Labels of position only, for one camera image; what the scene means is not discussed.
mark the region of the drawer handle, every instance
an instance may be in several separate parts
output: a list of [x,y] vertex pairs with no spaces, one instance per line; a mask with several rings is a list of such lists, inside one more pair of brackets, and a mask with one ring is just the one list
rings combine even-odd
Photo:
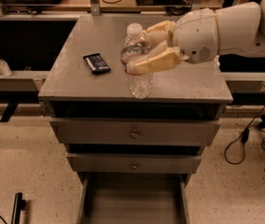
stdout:
[[136,164],[135,162],[132,164],[132,169],[133,169],[133,170],[137,170],[138,167],[139,167],[139,165]]
[[137,131],[131,132],[131,138],[138,138],[138,137],[139,137],[139,133]]

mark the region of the desk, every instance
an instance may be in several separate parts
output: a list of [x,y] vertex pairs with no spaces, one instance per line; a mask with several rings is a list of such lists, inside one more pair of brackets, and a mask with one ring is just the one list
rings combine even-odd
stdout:
[[[184,187],[232,98],[214,62],[155,73],[149,97],[131,97],[119,60],[126,27],[164,19],[80,17],[39,93],[83,183],[79,222],[120,223],[130,215],[134,223],[188,223]],[[110,73],[91,74],[82,57],[97,52]],[[173,212],[176,198],[182,206]]]

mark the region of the bottle cap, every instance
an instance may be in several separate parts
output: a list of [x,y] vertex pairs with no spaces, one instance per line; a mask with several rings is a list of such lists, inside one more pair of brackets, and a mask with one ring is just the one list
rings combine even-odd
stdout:
[[143,33],[143,27],[139,23],[131,23],[127,27],[127,36],[132,39],[138,39]]

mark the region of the table surface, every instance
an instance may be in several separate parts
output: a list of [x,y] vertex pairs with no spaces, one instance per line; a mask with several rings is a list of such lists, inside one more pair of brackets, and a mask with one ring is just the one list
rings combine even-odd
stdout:
[[[139,22],[144,28],[172,17],[139,14],[81,16],[67,38],[43,85],[39,98],[55,101],[117,101],[228,104],[230,90],[214,61],[154,73],[153,91],[146,99],[131,97],[119,59],[126,27]],[[111,72],[93,75],[83,56],[100,53]]]

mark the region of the metal drawer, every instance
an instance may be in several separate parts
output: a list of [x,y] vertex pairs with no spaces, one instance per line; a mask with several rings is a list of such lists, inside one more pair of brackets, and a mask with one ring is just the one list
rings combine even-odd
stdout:
[[208,146],[218,120],[53,119],[61,143]]
[[194,174],[201,156],[67,154],[75,172]]
[[87,174],[77,223],[189,224],[181,175]]

